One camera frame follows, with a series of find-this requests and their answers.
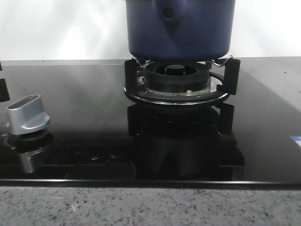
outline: burner cap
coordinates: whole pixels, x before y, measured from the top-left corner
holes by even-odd
[[[153,62],[143,70],[145,86],[160,92],[197,91],[209,84],[209,69],[200,63]]]

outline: black glass cooktop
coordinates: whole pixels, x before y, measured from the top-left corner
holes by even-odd
[[[0,185],[301,187],[301,113],[243,60],[236,96],[193,108],[128,100],[122,61],[10,64],[0,72],[11,98],[0,103]],[[5,107],[33,94],[47,129],[8,134]]]

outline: silver knob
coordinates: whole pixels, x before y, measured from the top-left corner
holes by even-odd
[[[11,134],[21,135],[44,129],[50,117],[44,112],[40,95],[30,95],[6,108],[8,129]]]

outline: speckled countertop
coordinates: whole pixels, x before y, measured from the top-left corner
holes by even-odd
[[[301,191],[0,187],[1,225],[296,226]]]

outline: gas burner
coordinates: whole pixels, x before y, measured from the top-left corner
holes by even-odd
[[[210,72],[212,64],[225,66],[224,76]],[[125,62],[125,93],[134,102],[159,105],[216,105],[237,89],[240,60],[212,62]]]
[[[149,90],[168,93],[191,93],[209,84],[209,68],[200,63],[153,62],[143,69]]]

